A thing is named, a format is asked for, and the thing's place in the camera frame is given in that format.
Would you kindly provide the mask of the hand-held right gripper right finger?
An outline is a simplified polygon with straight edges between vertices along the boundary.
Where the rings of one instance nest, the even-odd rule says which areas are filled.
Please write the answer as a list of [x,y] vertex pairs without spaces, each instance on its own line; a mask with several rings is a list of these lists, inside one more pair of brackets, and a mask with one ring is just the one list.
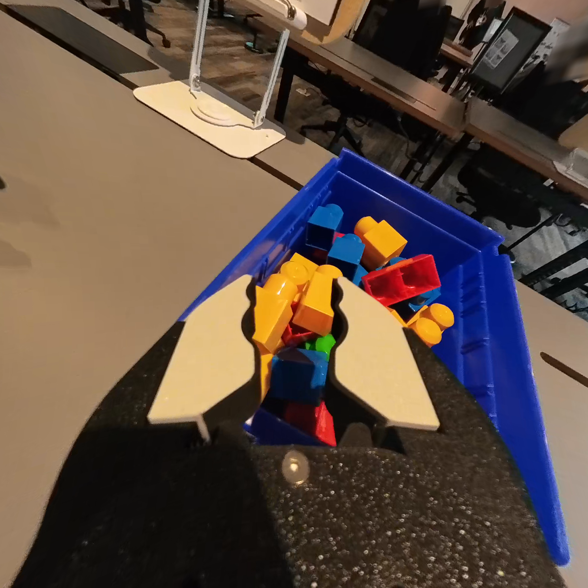
[[439,418],[398,320],[345,277],[333,281],[332,294],[341,326],[329,383],[376,422],[437,431]]

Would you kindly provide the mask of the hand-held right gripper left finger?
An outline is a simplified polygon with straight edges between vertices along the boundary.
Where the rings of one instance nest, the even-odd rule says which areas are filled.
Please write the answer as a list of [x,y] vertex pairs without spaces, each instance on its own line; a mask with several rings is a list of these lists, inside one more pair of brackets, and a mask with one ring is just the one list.
[[194,424],[209,441],[220,424],[243,426],[254,415],[259,407],[255,290],[255,278],[243,275],[187,317],[148,412],[150,424]]

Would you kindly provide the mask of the blue plastic storage bin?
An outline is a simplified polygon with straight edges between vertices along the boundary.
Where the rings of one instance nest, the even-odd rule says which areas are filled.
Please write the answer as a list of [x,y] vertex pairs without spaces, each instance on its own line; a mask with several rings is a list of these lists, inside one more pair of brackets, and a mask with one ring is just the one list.
[[301,188],[188,306],[179,320],[243,274],[260,283],[290,254],[309,253],[307,221],[319,206],[343,211],[340,231],[361,217],[386,220],[407,240],[404,257],[431,254],[439,302],[455,324],[433,348],[474,395],[509,448],[527,486],[553,561],[570,562],[569,539],[534,380],[511,263],[503,238],[421,189],[343,150]]

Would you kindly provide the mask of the pile of mega blocks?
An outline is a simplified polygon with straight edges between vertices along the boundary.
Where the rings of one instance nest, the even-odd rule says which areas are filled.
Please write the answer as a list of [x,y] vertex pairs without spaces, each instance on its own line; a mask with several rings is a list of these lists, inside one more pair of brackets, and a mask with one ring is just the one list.
[[407,239],[390,223],[366,216],[353,233],[339,233],[342,209],[320,206],[306,225],[308,254],[295,253],[257,288],[254,342],[262,354],[262,392],[289,426],[318,443],[335,446],[349,425],[370,432],[383,425],[329,383],[330,352],[340,334],[332,307],[333,281],[345,277],[384,305],[401,326],[427,346],[454,324],[444,305],[419,300],[438,295],[431,254],[401,256]]

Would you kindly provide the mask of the black office chair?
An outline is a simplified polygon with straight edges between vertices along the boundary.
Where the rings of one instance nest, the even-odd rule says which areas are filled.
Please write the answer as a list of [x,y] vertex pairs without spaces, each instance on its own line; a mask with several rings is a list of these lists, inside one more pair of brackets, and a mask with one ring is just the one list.
[[481,147],[458,172],[465,188],[456,202],[474,207],[472,218],[494,218],[506,225],[532,228],[541,221],[541,210],[558,210],[561,198],[541,177],[488,145]]
[[369,1],[353,42],[427,81],[451,16],[446,1]]

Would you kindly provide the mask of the white desk stand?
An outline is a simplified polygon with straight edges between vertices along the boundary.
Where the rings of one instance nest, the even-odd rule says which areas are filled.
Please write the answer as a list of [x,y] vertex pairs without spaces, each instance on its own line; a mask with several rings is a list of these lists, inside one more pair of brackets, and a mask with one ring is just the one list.
[[286,132],[266,114],[288,44],[284,29],[277,45],[268,86],[260,108],[253,112],[202,78],[209,1],[199,1],[188,83],[182,81],[142,86],[133,91],[143,105],[191,134],[237,159],[250,159],[286,138]]

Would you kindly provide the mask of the wooden desk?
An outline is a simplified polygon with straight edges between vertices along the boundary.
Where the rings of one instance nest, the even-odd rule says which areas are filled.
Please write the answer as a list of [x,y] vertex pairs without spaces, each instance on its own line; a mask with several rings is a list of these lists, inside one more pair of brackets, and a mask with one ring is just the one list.
[[500,151],[587,203],[587,184],[562,174],[573,149],[474,98],[466,107],[464,133]]
[[402,114],[422,123],[426,128],[423,141],[400,172],[407,179],[416,165],[423,170],[431,155],[442,142],[450,138],[463,149],[468,136],[466,105],[362,48],[347,38],[327,45],[306,40],[301,31],[293,31],[282,59],[282,77],[277,91],[273,118],[283,122],[288,107],[293,78],[298,77],[316,88],[339,90],[347,102],[343,112],[351,118],[351,97],[359,99],[357,114],[380,123],[391,123],[401,129]]

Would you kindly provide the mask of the clear acrylic holder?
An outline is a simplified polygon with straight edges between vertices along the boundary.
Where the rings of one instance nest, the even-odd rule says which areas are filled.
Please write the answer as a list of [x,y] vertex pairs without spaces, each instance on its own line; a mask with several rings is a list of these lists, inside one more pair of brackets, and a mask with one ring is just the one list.
[[558,173],[587,187],[587,152],[581,148],[572,149],[560,159],[554,159],[553,165]]

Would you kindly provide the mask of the black framed monitor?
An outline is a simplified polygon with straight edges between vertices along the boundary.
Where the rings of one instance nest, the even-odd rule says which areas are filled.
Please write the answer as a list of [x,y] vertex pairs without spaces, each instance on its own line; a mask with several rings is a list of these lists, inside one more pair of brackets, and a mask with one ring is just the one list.
[[482,48],[469,70],[472,96],[496,98],[544,60],[552,26],[513,7]]

